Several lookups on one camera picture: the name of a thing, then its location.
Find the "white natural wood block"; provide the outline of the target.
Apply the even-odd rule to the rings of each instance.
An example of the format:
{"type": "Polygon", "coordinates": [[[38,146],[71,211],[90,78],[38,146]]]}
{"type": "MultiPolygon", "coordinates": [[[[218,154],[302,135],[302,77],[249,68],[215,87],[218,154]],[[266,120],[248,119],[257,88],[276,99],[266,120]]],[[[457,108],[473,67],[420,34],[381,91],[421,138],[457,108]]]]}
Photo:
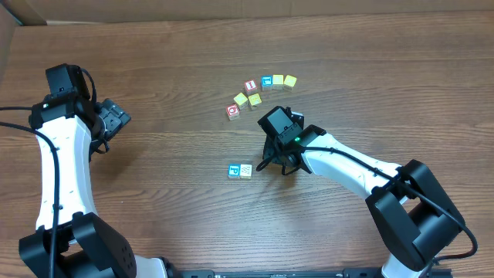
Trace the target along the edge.
{"type": "Polygon", "coordinates": [[[252,178],[252,165],[251,164],[241,164],[239,176],[241,179],[251,179],[252,178]]]}

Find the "blue letter P block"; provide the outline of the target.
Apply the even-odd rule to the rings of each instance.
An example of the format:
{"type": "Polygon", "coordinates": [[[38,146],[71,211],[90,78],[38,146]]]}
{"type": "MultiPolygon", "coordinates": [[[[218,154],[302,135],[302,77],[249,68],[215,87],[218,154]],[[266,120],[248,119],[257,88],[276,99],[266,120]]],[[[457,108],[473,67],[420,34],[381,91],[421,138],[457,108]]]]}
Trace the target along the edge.
{"type": "Polygon", "coordinates": [[[228,166],[228,178],[240,178],[240,164],[230,164],[228,166]]]}

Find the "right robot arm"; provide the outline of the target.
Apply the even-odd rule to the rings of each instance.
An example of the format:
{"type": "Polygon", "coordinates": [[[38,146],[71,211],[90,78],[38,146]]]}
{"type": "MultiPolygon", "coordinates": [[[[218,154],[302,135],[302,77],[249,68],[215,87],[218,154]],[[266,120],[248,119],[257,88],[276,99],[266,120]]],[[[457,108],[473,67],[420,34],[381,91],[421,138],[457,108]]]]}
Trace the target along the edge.
{"type": "Polygon", "coordinates": [[[279,164],[283,175],[301,170],[329,178],[361,197],[390,252],[378,277],[430,277],[440,252],[465,220],[431,170],[417,160],[401,166],[341,144],[323,128],[303,125],[302,114],[275,107],[258,124],[266,133],[261,171],[279,164]]]}

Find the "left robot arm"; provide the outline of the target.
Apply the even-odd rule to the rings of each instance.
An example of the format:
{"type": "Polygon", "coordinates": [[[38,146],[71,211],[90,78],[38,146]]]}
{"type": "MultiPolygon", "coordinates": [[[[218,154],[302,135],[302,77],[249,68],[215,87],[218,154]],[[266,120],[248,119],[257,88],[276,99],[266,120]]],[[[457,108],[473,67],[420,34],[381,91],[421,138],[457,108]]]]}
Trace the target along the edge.
{"type": "Polygon", "coordinates": [[[160,277],[173,269],[160,257],[138,256],[97,214],[92,154],[131,119],[110,99],[99,102],[90,74],[77,65],[46,70],[50,93],[32,106],[29,125],[42,159],[42,200],[36,231],[19,241],[22,261],[37,277],[160,277]]]}

